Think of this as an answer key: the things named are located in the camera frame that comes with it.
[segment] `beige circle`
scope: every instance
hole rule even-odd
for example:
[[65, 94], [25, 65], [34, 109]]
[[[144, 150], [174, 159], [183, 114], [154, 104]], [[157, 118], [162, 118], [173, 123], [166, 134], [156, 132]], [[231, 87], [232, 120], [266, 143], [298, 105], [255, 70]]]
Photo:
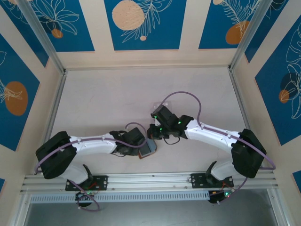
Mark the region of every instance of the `beige circle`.
[[223, 0], [213, 0], [213, 4], [219, 5], [223, 2]]
[[9, 2], [13, 3], [14, 5], [16, 5], [16, 1], [15, 0], [8, 0]]
[[112, 11], [115, 25], [124, 31], [134, 30], [144, 22], [144, 13], [141, 7], [134, 1], [123, 0]]

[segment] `vented metal strip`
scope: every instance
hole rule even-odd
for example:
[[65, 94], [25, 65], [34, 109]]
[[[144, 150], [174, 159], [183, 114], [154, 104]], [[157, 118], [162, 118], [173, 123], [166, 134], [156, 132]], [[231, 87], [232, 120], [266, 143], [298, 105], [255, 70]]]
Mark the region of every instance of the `vented metal strip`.
[[[208, 191], [96, 194], [97, 202], [158, 202], [209, 200]], [[74, 203], [75, 194], [35, 194], [31, 203]]]

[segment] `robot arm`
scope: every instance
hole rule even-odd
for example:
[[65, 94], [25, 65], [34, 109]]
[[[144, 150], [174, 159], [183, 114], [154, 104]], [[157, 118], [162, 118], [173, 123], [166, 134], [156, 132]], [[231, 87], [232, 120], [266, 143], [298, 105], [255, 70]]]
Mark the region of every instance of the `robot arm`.
[[138, 128], [134, 128], [129, 132], [111, 131], [96, 137], [73, 137], [62, 131], [41, 146], [36, 151], [36, 156], [39, 161], [42, 161], [57, 148], [66, 145], [64, 149], [47, 157], [40, 165], [43, 176], [45, 179], [63, 177], [74, 181], [81, 187], [86, 187], [93, 180], [92, 174], [87, 166], [73, 161], [75, 156], [81, 157], [95, 153], [119, 153], [121, 155], [138, 156], [141, 153], [151, 153], [151, 149], [156, 147], [151, 146], [149, 142], [142, 145], [144, 141], [145, 137]]
[[160, 105], [152, 114], [156, 124], [151, 124], [148, 137], [152, 139], [168, 139], [170, 135], [184, 139], [199, 140], [214, 145], [229, 154], [223, 161], [213, 162], [207, 171], [207, 181], [212, 186], [225, 178], [241, 174], [247, 178], [254, 178], [261, 166], [263, 157], [252, 148], [239, 142], [234, 137], [257, 147], [262, 153], [262, 147], [254, 133], [248, 129], [242, 132], [222, 130], [205, 125], [190, 116], [182, 115], [177, 118], [165, 106]]

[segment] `purple cable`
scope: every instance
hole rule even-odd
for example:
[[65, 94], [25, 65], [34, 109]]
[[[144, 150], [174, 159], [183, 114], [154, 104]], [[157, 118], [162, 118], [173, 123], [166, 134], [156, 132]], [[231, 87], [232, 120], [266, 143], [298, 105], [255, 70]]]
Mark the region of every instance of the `purple cable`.
[[[85, 211], [89, 211], [89, 212], [98, 212], [100, 211], [100, 206], [99, 204], [96, 202], [96, 200], [91, 196], [91, 195], [88, 195], [88, 193], [82, 189], [79, 185], [77, 185], [74, 181], [72, 180], [69, 180], [71, 183], [73, 183], [74, 186], [76, 186], [80, 191], [82, 191], [85, 195], [83, 195], [82, 197], [80, 197], [78, 200], [77, 200], [77, 206], [81, 209], [81, 210], [85, 210]], [[79, 205], [79, 201], [84, 197], [84, 196], [87, 196], [88, 198], [90, 198], [97, 206], [97, 209], [96, 210], [88, 210], [88, 209], [85, 209], [85, 208], [82, 208], [80, 205]]]
[[[200, 127], [202, 127], [202, 124], [201, 124], [201, 122], [199, 121], [199, 118], [200, 118], [200, 115], [201, 115], [201, 111], [202, 111], [202, 104], [201, 104], [200, 100], [199, 100], [194, 94], [189, 93], [189, 92], [186, 92], [186, 91], [177, 91], [177, 92], [174, 92], [174, 93], [169, 94], [169, 95], [161, 102], [161, 105], [163, 105], [164, 102], [165, 102], [170, 96], [172, 96], [172, 95], [174, 95], [174, 94], [178, 94], [178, 93], [188, 94], [188, 95], [194, 97], [194, 98], [197, 100], [198, 105], [199, 105], [198, 116], [197, 116], [197, 122], [198, 122], [198, 125], [199, 125]], [[222, 135], [224, 135], [224, 136], [228, 136], [228, 133], [221, 132], [221, 131], [216, 130], [216, 129], [208, 128], [208, 127], [206, 127], [206, 126], [204, 126], [203, 128], [206, 129], [206, 130], [215, 132], [215, 133], [222, 134]], [[247, 142], [247, 141], [245, 141], [245, 140], [243, 140], [243, 139], [240, 139], [239, 137], [236, 137], [236, 136], [233, 136], [233, 135], [231, 135], [230, 137], [233, 138], [233, 139], [235, 139], [235, 140], [237, 140], [237, 141], [239, 141], [239, 142], [244, 143], [244, 144], [247, 145], [247, 146], [249, 146], [250, 148], [252, 148], [253, 150], [255, 150], [258, 154], [260, 154], [263, 158], [265, 158], [265, 159], [272, 165], [272, 167], [261, 167], [262, 170], [275, 170], [275, 169], [276, 169], [276, 166], [275, 166], [274, 162], [273, 162], [267, 155], [265, 155], [264, 153], [262, 153], [257, 147], [255, 147], [254, 145], [250, 144], [249, 142]], [[237, 191], [239, 191], [239, 190], [241, 189], [241, 187], [242, 187], [243, 185], [245, 185], [247, 179], [248, 179], [248, 178], [245, 178], [244, 182], [243, 182], [243, 183], [242, 183], [242, 184], [241, 184], [241, 185], [240, 185], [240, 186], [239, 186], [239, 187], [231, 194], [230, 197], [232, 197], [233, 194], [235, 194]]]
[[[238, 186], [238, 188], [237, 188], [237, 189], [229, 196], [229, 198], [232, 197], [232, 195], [234, 195], [237, 191], [239, 191], [239, 190], [241, 189], [241, 187], [242, 187], [243, 185], [245, 185], [245, 183], [246, 183], [247, 180], [248, 180], [248, 178], [245, 178], [244, 182], [243, 182], [240, 186]], [[220, 194], [220, 193], [223, 193], [223, 192], [218, 192], [218, 193], [215, 193], [215, 194], [210, 194], [209, 196], [216, 195], [216, 194]]]
[[[143, 128], [143, 130], [144, 130], [145, 135], [147, 136], [147, 132], [146, 132], [145, 127], [144, 127], [143, 125], [137, 123], [137, 122], [130, 122], [129, 124], [126, 125], [126, 128], [127, 128], [129, 125], [131, 125], [131, 124], [136, 124], [136, 125], [141, 126], [141, 127]], [[143, 141], [143, 143], [140, 144], [140, 145], [130, 145], [130, 144], [127, 144], [127, 143], [125, 143], [125, 142], [123, 142], [123, 141], [115, 140], [115, 139], [112, 139], [112, 138], [94, 137], [94, 138], [85, 138], [85, 139], [81, 139], [80, 142], [86, 142], [86, 141], [92, 141], [92, 140], [110, 140], [110, 141], [118, 142], [118, 143], [121, 143], [121, 144], [123, 144], [123, 145], [129, 146], [129, 147], [135, 147], [135, 148], [142, 147], [143, 145], [145, 145], [145, 143], [146, 143], [146, 141], [147, 141], [147, 140], [145, 139], [145, 140]], [[35, 171], [36, 173], [41, 173], [41, 171], [38, 171], [38, 168], [39, 168], [39, 166], [40, 166], [43, 162], [45, 162], [50, 156], [54, 155], [55, 153], [57, 153], [57, 152], [60, 151], [61, 149], [64, 149], [64, 148], [66, 148], [66, 147], [68, 147], [68, 146], [70, 146], [70, 145], [72, 145], [72, 144], [77, 143], [77, 142], [78, 142], [77, 140], [72, 141], [72, 142], [67, 143], [67, 144], [65, 144], [65, 145], [63, 145], [63, 146], [61, 146], [61, 147], [58, 147], [58, 148], [55, 149], [54, 151], [50, 152], [50, 153], [49, 153], [48, 155], [46, 155], [41, 161], [38, 162], [38, 164], [37, 164], [37, 165], [35, 166], [35, 168], [34, 168], [34, 171]]]
[[[143, 128], [143, 130], [144, 130], [145, 136], [147, 137], [147, 132], [146, 132], [145, 127], [144, 127], [143, 125], [137, 123], [137, 122], [130, 122], [130, 123], [128, 123], [128, 124], [126, 125], [126, 128], [127, 128], [129, 125], [132, 125], [132, 124], [136, 124], [136, 125], [141, 126], [141, 127]], [[102, 137], [86, 138], [86, 139], [81, 139], [80, 141], [81, 141], [81, 142], [86, 142], [86, 141], [91, 141], [91, 140], [110, 140], [110, 141], [114, 141], [114, 142], [121, 143], [121, 144], [126, 145], [126, 146], [129, 146], [129, 147], [134, 147], [134, 148], [142, 147], [143, 145], [145, 145], [145, 143], [146, 143], [146, 141], [147, 141], [147, 139], [145, 139], [145, 140], [143, 141], [143, 143], [140, 144], [140, 145], [130, 145], [130, 144], [127, 144], [127, 143], [125, 143], [125, 142], [123, 142], [123, 141], [120, 141], [120, 140], [115, 140], [115, 139], [112, 139], [112, 138], [104, 138], [104, 139], [103, 139]], [[54, 151], [50, 152], [50, 153], [49, 153], [48, 155], [46, 155], [41, 161], [38, 162], [38, 164], [37, 164], [37, 165], [35, 166], [35, 168], [34, 168], [34, 171], [37, 172], [37, 173], [41, 173], [42, 171], [39, 171], [38, 168], [39, 168], [39, 166], [40, 166], [43, 162], [45, 162], [50, 156], [54, 155], [54, 154], [57, 153], [58, 151], [60, 151], [60, 150], [62, 150], [62, 149], [64, 149], [64, 148], [66, 148], [66, 147], [68, 147], [68, 146], [70, 146], [70, 145], [72, 145], [72, 144], [75, 144], [75, 143], [77, 143], [77, 142], [78, 142], [77, 140], [72, 141], [72, 142], [67, 143], [67, 144], [65, 144], [65, 145], [63, 145], [63, 146], [61, 146], [61, 147], [58, 147], [58, 148], [55, 149]], [[99, 204], [96, 202], [96, 200], [95, 200], [92, 196], [88, 195], [87, 192], [85, 192], [85, 190], [83, 190], [80, 186], [78, 186], [74, 181], [71, 181], [71, 180], [70, 180], [70, 182], [73, 183], [79, 190], [81, 190], [87, 197], [89, 197], [89, 198], [90, 198], [93, 202], [95, 202], [96, 205], [97, 205], [97, 210], [87, 210], [87, 209], [82, 208], [82, 207], [79, 206], [79, 201], [80, 201], [80, 199], [79, 199], [78, 202], [77, 202], [77, 205], [79, 206], [79, 208], [81, 208], [82, 210], [91, 211], [91, 212], [97, 212], [97, 211], [100, 211]]]

